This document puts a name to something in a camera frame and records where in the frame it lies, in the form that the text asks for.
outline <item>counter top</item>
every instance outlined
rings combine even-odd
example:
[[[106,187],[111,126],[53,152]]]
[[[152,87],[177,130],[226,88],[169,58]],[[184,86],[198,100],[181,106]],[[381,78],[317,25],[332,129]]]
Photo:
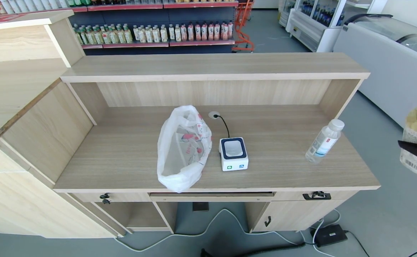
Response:
[[[305,153],[329,119],[317,105],[200,106],[213,148],[200,180],[187,192],[369,190],[380,184],[342,136],[318,165]],[[159,132],[173,107],[111,107],[55,184],[56,192],[169,192],[156,174]],[[249,167],[221,170],[220,138],[244,138]]]
[[[61,59],[0,62],[0,129],[65,70]]]
[[[86,56],[64,82],[366,79],[341,52]]]
[[[0,29],[48,25],[73,15],[72,10],[55,10],[37,13],[23,13],[0,17]]]

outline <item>barcode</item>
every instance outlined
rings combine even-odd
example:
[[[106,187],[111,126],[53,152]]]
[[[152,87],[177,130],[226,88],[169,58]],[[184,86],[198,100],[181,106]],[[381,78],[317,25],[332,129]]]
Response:
[[[417,165],[413,164],[411,161],[405,160],[405,163],[408,164],[411,168],[417,170]]]

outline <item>cabinet handle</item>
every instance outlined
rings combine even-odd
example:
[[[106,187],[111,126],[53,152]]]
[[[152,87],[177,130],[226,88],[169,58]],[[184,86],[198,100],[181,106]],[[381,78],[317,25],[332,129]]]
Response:
[[[99,196],[100,199],[107,199],[110,198],[110,196],[108,195],[108,193],[105,194],[101,194],[101,196]]]
[[[265,226],[267,227],[272,221],[272,217],[269,216],[269,221],[264,221]]]
[[[316,191],[309,196],[307,193],[303,194],[305,200],[331,200],[332,197],[329,193],[324,193],[322,191]]]

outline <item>black power adapter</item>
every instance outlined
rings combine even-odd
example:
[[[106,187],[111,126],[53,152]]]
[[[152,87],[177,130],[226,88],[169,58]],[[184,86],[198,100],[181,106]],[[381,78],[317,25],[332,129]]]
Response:
[[[316,230],[311,230],[311,236],[314,236]],[[348,240],[345,232],[340,225],[332,225],[320,228],[315,237],[317,247],[324,247]]]

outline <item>checkout counter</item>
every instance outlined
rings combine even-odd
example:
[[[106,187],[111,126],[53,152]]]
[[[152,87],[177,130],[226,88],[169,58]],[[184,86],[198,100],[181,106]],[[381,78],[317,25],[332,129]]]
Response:
[[[72,14],[0,23],[0,233],[174,233],[179,202],[244,202],[250,232],[305,230],[380,187],[345,136],[321,164],[305,159],[370,74],[345,54],[85,56]],[[157,179],[156,143],[187,104],[213,142],[226,131],[208,113],[223,114],[249,167],[223,172],[215,143],[199,181],[174,193]]]

